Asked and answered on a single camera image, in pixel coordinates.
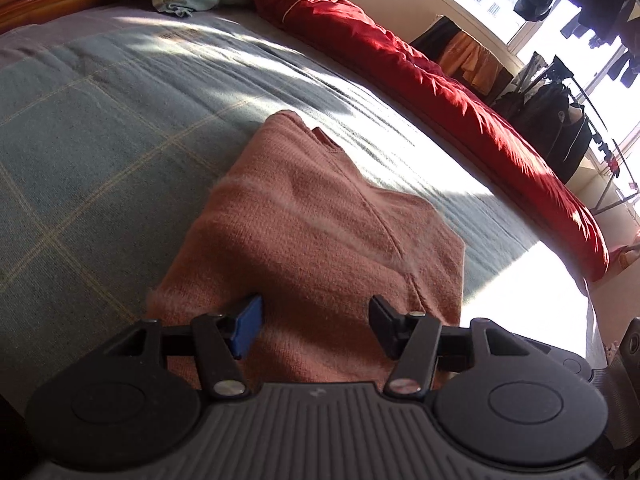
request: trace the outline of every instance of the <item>bed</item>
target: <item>bed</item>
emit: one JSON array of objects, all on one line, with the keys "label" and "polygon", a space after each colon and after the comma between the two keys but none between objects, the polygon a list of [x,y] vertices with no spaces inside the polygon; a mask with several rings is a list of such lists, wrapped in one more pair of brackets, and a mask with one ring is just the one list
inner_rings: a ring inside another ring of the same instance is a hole
[{"label": "bed", "polygon": [[19,411],[143,316],[211,186],[286,108],[460,234],[462,325],[489,317],[606,365],[587,291],[539,228],[361,77],[250,9],[181,20],[146,0],[56,1],[0,7],[0,394]]}]

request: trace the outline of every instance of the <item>mattress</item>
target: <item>mattress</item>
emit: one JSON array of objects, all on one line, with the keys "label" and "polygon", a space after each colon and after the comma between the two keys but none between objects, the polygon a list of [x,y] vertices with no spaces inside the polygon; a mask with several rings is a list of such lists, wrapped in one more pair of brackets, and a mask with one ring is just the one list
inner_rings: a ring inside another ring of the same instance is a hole
[{"label": "mattress", "polygon": [[23,409],[144,314],[210,188],[281,109],[460,234],[462,325],[490,317],[605,365],[561,260],[425,124],[251,11],[180,20],[131,5],[0,36],[0,394]]}]

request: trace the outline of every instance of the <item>orange cloth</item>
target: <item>orange cloth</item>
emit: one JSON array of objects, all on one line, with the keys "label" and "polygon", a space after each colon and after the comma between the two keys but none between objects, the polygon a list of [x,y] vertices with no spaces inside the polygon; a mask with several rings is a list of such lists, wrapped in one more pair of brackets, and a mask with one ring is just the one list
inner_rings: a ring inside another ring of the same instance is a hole
[{"label": "orange cloth", "polygon": [[462,30],[449,41],[438,64],[449,76],[462,69],[462,77],[482,95],[489,95],[503,69],[497,57]]},{"label": "orange cloth", "polygon": [[250,383],[380,384],[393,363],[369,329],[369,298],[457,324],[463,255],[427,201],[368,184],[322,130],[283,111],[211,192],[148,315],[187,324],[259,293],[264,325],[242,363]]}]

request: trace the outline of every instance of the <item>circular black cover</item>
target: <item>circular black cover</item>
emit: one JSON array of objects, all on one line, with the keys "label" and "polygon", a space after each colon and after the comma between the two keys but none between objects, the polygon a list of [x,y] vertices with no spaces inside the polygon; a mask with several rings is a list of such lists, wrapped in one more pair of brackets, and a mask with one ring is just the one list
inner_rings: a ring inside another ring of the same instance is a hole
[{"label": "circular black cover", "polygon": [[200,399],[159,365],[118,356],[71,366],[31,397],[25,419],[54,462],[84,470],[147,463],[175,447],[200,415]]},{"label": "circular black cover", "polygon": [[532,357],[492,356],[452,378],[434,404],[444,430],[511,465],[550,466],[583,453],[606,425],[604,399],[561,365]]}]

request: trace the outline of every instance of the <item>rolled red comforter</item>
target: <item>rolled red comforter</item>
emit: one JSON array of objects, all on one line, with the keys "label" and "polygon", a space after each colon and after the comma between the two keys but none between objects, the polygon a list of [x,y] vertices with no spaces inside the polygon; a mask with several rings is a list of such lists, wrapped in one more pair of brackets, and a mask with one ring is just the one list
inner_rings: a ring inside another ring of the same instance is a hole
[{"label": "rolled red comforter", "polygon": [[544,228],[552,248],[588,280],[609,255],[587,208],[509,123],[440,67],[348,0],[254,0],[258,13],[363,75],[451,142]]}]

